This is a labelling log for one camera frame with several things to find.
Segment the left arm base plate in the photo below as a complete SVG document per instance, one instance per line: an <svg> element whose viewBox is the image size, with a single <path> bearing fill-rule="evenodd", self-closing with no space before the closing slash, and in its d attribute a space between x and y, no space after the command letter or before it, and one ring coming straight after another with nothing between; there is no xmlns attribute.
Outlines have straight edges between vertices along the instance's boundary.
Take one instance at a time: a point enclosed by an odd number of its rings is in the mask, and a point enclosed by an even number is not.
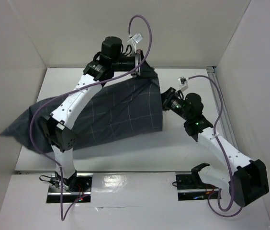
<svg viewBox="0 0 270 230"><path fill-rule="evenodd" d="M41 175L39 180L48 183L47 204L60 203L60 183L54 175ZM75 184L72 188L64 186L63 188L63 203L72 203L75 200L78 203L90 203L92 188L92 174L80 173L77 175Z"/></svg>

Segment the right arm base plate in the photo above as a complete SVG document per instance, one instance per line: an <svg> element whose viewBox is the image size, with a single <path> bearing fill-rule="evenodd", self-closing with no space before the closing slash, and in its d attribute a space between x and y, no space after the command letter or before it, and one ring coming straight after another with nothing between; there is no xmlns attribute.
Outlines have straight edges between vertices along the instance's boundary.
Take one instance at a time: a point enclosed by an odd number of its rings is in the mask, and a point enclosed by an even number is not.
<svg viewBox="0 0 270 230"><path fill-rule="evenodd" d="M190 172L175 175L176 180L172 185L177 189L179 201L207 200L209 197L217 199L219 189L211 184L204 184L198 175L198 172L207 166L209 164L202 163Z"/></svg>

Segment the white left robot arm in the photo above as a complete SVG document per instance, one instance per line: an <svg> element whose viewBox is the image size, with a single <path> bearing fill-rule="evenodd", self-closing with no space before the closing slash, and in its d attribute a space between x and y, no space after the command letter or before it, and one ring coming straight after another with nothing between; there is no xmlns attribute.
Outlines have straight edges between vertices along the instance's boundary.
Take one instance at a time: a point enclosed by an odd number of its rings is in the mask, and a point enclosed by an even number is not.
<svg viewBox="0 0 270 230"><path fill-rule="evenodd" d="M112 79L116 71L129 72L142 60L137 45L143 39L135 34L128 40L131 56L121 52L122 41L118 37L105 38L93 60L85 67L83 75L69 95L49 116L41 118L43 132L54 152L56 163L55 177L61 188L71 191L76 187L77 171L73 162L73 148L76 134L72 131L76 119L104 86L104 81Z"/></svg>

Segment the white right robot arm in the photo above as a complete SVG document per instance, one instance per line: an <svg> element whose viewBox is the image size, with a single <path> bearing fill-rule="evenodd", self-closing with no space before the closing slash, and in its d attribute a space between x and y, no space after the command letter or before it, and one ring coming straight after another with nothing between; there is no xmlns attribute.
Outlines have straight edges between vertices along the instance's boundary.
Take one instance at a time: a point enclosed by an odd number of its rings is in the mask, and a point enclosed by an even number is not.
<svg viewBox="0 0 270 230"><path fill-rule="evenodd" d="M182 99L174 88L169 88L161 94L161 100L162 109L183 118L186 133L228 167L228 173L208 163L192 168L191 184L194 187L210 184L226 190L240 207L246 207L269 192L266 165L241 153L217 132L203 115L200 95L189 93Z"/></svg>

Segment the dark grey checked pillowcase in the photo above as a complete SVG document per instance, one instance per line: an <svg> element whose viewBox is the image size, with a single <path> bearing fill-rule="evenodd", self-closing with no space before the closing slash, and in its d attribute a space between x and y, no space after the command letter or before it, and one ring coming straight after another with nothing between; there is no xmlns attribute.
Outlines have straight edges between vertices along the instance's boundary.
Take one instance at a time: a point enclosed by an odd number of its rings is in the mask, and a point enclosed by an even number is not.
<svg viewBox="0 0 270 230"><path fill-rule="evenodd" d="M12 137L27 149L36 151L33 144L44 153L52 148L36 118L33 140L29 126L37 109L40 116L49 115L64 101L64 97L46 98L29 106L1 133ZM75 150L102 145L136 135L159 132L163 129L163 114L159 78L135 77L105 86L81 111L73 126L76 134Z"/></svg>

